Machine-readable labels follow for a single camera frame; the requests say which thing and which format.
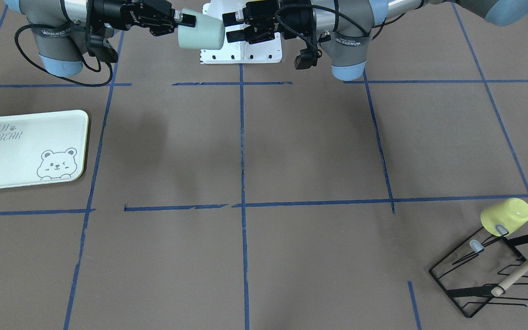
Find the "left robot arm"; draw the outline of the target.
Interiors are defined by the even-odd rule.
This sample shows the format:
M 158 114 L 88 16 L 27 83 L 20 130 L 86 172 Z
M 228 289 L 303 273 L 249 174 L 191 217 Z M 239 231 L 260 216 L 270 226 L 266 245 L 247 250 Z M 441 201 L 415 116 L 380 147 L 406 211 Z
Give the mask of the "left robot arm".
M 243 29 L 226 34 L 229 43 L 258 44 L 275 39 L 300 39 L 305 48 L 295 68 L 309 69 L 327 55 L 333 77 L 354 81 L 362 76 L 369 43 L 385 26 L 407 12 L 438 5 L 438 0 L 255 0 L 222 14 L 226 27 Z

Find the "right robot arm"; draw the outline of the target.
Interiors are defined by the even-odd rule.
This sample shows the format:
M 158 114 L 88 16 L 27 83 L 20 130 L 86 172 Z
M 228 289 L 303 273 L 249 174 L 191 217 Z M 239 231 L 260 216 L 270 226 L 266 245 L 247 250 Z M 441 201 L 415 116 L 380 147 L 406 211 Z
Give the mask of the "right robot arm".
M 116 63 L 119 56 L 109 43 L 115 30 L 139 26 L 163 36 L 198 24 L 198 14 L 176 10 L 167 0 L 7 0 L 6 5 L 27 18 L 17 34 L 32 32 L 44 71 L 61 78 L 82 71 L 84 54 Z

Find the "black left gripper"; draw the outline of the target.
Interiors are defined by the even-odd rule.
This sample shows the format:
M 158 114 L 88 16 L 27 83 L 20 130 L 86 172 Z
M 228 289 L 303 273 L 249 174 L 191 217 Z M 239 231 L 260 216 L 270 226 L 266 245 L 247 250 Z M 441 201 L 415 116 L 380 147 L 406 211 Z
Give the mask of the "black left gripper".
M 224 27 L 245 24 L 244 40 L 265 42 L 273 40 L 276 33 L 284 39 L 314 33 L 314 13 L 309 0 L 256 0 L 245 4 L 244 12 L 222 13 Z

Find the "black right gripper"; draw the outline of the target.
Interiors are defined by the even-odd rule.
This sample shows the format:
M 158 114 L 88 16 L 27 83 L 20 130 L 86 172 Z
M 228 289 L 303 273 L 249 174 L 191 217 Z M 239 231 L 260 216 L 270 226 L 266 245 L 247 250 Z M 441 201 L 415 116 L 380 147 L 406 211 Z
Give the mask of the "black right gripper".
M 93 16 L 120 31 L 132 26 L 147 28 L 153 36 L 174 32 L 175 27 L 196 27 L 197 17 L 174 13 L 167 0 L 94 0 Z

